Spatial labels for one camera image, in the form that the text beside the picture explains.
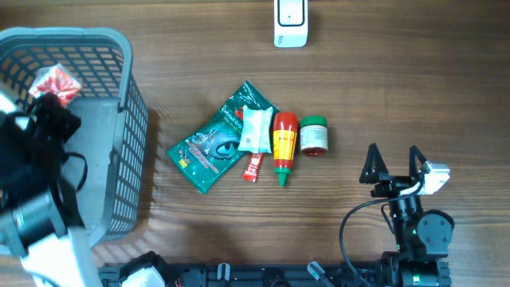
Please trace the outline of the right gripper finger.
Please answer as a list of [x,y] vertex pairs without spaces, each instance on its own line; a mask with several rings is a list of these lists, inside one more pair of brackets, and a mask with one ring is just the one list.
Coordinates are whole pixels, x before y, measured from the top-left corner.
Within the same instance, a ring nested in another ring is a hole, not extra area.
[[389,171],[383,161],[378,145],[376,143],[370,144],[367,151],[367,158],[359,177],[359,182],[364,184],[376,184],[383,181],[388,175]]
[[422,175],[418,169],[417,162],[424,164],[426,161],[426,157],[416,145],[410,147],[409,176],[412,180],[422,181]]

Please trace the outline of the green lid sauce jar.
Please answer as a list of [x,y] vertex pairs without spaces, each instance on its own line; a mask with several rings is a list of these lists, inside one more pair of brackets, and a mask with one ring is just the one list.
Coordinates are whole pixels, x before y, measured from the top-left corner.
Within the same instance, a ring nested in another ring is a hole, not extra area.
[[323,116],[306,116],[300,121],[300,151],[306,156],[328,152],[328,122]]

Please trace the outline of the red sauce bottle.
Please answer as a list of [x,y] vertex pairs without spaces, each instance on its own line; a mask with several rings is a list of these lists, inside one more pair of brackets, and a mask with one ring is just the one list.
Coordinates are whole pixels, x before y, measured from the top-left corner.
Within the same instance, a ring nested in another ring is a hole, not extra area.
[[292,173],[296,150],[298,119],[293,112],[278,112],[273,121],[274,172],[278,184],[284,187]]

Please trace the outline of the white wipes packet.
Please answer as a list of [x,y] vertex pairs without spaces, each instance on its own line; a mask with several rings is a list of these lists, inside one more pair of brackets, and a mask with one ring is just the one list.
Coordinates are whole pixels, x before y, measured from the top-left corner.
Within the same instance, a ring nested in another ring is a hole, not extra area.
[[273,118],[273,107],[267,109],[251,109],[243,107],[243,127],[239,151],[251,153],[271,153],[269,130]]

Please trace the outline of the red sauce sachet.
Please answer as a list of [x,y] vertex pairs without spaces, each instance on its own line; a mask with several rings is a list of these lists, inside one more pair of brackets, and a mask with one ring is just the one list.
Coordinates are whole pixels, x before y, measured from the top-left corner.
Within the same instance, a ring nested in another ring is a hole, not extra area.
[[253,153],[250,156],[248,166],[242,176],[245,181],[251,183],[255,183],[257,181],[263,158],[263,153]]

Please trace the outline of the green 3M gloves package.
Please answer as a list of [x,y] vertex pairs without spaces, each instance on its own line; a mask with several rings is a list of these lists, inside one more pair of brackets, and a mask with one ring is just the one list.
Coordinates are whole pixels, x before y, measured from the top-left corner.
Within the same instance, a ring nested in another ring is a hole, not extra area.
[[280,109],[245,81],[202,128],[167,151],[183,176],[202,195],[245,155],[238,150],[244,108]]

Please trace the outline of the grey black shopping basket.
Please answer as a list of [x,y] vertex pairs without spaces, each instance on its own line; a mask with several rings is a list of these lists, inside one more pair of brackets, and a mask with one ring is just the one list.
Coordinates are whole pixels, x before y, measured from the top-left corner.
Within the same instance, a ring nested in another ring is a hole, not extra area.
[[65,150],[62,176],[77,193],[91,246],[123,238],[136,224],[148,110],[132,75],[130,41],[110,28],[11,28],[1,32],[1,81],[25,110],[37,71],[63,65],[82,83],[69,103],[81,119]]

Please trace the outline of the red Kleenex tissue pack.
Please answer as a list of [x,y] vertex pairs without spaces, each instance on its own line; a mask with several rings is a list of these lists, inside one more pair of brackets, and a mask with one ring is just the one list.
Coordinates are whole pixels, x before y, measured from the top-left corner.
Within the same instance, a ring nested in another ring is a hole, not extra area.
[[46,93],[55,95],[66,108],[83,88],[81,81],[62,64],[41,68],[29,87],[29,94],[39,98]]

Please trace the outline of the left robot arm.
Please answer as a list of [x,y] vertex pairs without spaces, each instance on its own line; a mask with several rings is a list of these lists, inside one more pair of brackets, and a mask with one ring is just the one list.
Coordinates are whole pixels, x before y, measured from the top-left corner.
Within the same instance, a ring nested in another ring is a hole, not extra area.
[[61,177],[65,142],[81,121],[51,92],[1,114],[1,253],[20,258],[39,286],[167,286],[152,254],[100,278],[77,189]]

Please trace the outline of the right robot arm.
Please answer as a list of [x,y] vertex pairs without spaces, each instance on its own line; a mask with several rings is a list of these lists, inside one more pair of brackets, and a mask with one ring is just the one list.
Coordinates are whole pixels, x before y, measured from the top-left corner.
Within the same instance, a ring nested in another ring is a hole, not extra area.
[[386,251],[371,271],[361,276],[373,286],[450,286],[448,265],[454,220],[440,210],[424,210],[421,197],[439,191],[450,169],[434,163],[415,146],[410,148],[408,175],[391,175],[376,143],[369,146],[359,181],[373,184],[374,199],[385,199],[390,214],[385,221],[397,250]]

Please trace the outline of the white barcode scanner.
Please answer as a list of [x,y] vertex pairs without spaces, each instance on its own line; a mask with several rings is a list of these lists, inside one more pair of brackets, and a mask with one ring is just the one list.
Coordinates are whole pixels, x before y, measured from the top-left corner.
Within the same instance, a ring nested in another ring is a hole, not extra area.
[[308,40],[308,0],[274,0],[274,45],[300,48]]

